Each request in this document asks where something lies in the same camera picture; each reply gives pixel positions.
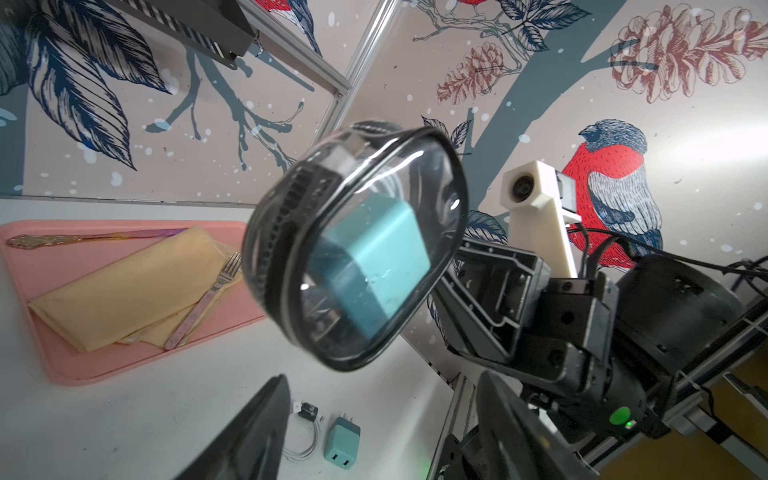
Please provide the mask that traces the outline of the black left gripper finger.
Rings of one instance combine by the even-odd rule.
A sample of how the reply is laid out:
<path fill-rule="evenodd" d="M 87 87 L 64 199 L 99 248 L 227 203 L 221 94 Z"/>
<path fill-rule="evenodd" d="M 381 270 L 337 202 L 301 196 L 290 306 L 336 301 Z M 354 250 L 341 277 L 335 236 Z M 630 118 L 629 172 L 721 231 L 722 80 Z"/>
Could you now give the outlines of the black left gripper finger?
<path fill-rule="evenodd" d="M 270 378 L 178 477 L 275 480 L 290 413 L 287 377 Z"/>

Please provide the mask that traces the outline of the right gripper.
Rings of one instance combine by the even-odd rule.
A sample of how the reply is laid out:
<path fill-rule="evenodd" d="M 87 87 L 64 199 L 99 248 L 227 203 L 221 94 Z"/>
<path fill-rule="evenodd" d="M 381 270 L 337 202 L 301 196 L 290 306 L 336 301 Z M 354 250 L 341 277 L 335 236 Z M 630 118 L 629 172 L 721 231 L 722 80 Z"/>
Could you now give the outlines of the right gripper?
<path fill-rule="evenodd" d="M 467 359 L 512 361 L 565 437 L 625 438 L 647 396 L 612 352 L 620 290 L 603 273 L 550 279 L 533 252 L 464 240 L 432 292 L 446 344 Z M 480 375 L 476 407 L 486 479 L 597 477 L 501 376 Z"/>

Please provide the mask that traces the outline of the teal charger plug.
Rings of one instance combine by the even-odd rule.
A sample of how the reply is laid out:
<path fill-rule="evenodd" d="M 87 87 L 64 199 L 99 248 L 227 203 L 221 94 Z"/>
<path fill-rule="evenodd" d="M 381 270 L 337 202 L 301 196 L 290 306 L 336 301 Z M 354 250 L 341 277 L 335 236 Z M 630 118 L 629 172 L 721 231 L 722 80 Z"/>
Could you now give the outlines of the teal charger plug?
<path fill-rule="evenodd" d="M 337 320 L 371 340 L 390 326 L 430 268 L 411 205 L 373 193 L 320 234 L 301 287 L 305 314 L 317 333 Z"/>
<path fill-rule="evenodd" d="M 350 470 L 357 462 L 361 428 L 345 416 L 337 417 L 327 433 L 323 456 L 326 461 Z"/>

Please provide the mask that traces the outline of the clear pouch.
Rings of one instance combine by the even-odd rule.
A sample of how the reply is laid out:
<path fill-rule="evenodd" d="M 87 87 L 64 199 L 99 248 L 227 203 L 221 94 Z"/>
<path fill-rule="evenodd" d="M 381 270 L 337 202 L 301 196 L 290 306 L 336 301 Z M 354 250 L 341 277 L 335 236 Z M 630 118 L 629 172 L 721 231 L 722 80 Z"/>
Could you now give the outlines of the clear pouch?
<path fill-rule="evenodd" d="M 244 280 L 291 344 L 332 370 L 360 369 L 448 269 L 467 197 L 440 130 L 352 124 L 314 145 L 260 201 L 243 241 Z"/>

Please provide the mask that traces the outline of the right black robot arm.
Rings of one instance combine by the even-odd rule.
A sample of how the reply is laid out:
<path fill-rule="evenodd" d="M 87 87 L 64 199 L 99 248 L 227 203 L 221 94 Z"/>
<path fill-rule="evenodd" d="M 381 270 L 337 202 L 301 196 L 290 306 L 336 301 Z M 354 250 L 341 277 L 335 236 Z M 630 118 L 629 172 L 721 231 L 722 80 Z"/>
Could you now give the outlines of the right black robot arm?
<path fill-rule="evenodd" d="M 466 240 L 432 294 L 448 348 L 522 383 L 568 445 L 666 434 L 688 366 L 742 309 L 734 293 L 668 253 L 618 281 L 589 258 Z"/>

